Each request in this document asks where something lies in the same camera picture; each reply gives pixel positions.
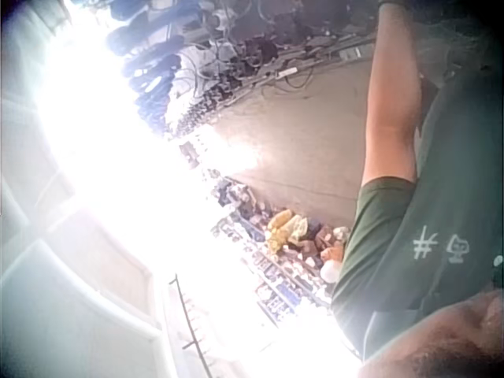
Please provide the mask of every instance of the wire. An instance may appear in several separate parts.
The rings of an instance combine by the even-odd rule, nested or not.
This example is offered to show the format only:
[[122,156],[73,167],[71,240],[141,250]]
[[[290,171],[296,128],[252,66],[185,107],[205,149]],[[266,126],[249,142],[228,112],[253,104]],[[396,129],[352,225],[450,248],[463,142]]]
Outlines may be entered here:
[[262,12],[262,0],[258,0],[258,13],[259,13],[259,17],[266,21],[268,24],[275,24],[274,21],[270,20],[269,18],[267,18],[265,16],[265,14]]
[[285,76],[285,84],[287,84],[289,87],[294,88],[294,89],[303,89],[306,85],[308,85],[309,80],[313,76],[313,70],[314,68],[312,67],[308,73],[308,76],[306,77],[306,80],[303,82],[301,85],[294,85],[289,81],[289,76]]
[[192,66],[194,68],[194,70],[193,69],[187,69],[187,70],[192,71],[195,76],[195,91],[193,93],[193,97],[195,97],[196,92],[198,90],[198,69],[196,68],[195,62],[188,55],[186,55],[185,53],[183,53],[181,51],[179,51],[179,55],[185,57],[192,64]]

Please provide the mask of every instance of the store aisle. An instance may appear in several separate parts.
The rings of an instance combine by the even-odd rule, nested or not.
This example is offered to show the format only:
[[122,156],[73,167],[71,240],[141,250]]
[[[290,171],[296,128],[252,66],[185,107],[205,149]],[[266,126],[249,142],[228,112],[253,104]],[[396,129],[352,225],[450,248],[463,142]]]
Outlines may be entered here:
[[233,177],[279,206],[350,226],[364,163],[370,67],[362,61],[318,69],[304,89],[281,82],[282,89],[267,87],[222,112],[217,133],[256,157],[254,167]]

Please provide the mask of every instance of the bright light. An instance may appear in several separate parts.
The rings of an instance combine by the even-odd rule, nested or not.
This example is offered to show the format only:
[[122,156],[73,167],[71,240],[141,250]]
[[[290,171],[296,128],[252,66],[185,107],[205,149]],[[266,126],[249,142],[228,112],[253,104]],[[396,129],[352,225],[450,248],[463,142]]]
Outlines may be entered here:
[[62,171],[97,218],[151,268],[173,267],[205,195],[180,152],[140,120],[106,32],[77,25],[55,39],[39,113]]
[[218,169],[224,176],[253,169],[258,165],[258,154],[251,146],[230,146],[209,125],[202,127],[199,133],[206,145],[205,163]]

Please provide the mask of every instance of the store shelf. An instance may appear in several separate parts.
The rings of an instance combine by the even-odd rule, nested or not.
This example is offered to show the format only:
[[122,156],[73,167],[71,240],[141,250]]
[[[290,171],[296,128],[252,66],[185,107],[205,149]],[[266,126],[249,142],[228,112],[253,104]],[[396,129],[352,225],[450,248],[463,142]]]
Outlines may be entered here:
[[289,306],[289,308],[292,311],[294,311],[294,313],[295,313],[296,312],[296,306],[289,300],[289,298],[287,298],[285,295],[283,295],[282,292],[276,288],[276,286],[273,284],[273,282],[271,282],[270,280],[268,280],[268,278],[262,272],[258,271],[258,275],[265,282],[265,284],[268,285],[271,290],[273,290],[273,293],[275,293],[278,297],[280,297],[280,299],[282,299],[282,301],[287,306]]
[[275,315],[272,314],[271,311],[269,311],[269,308],[262,302],[262,301],[257,301],[258,306],[262,309],[262,312],[265,313],[265,315],[270,319],[270,321],[278,327],[278,321],[275,319]]
[[300,287],[301,290],[303,290],[303,292],[306,295],[308,295],[316,304],[318,304],[319,306],[326,307],[326,308],[329,307],[329,304],[327,304],[326,302],[322,301],[317,296],[315,296],[315,294],[312,293],[308,289],[308,287],[304,286],[302,283],[297,281],[288,271],[286,271],[284,268],[282,268],[282,266],[280,266],[276,261],[271,259],[270,256],[265,254],[262,250],[259,250],[259,253],[262,254],[269,262],[271,262],[273,265],[275,265],[275,267],[277,269],[279,269],[294,285],[296,285],[297,287]]

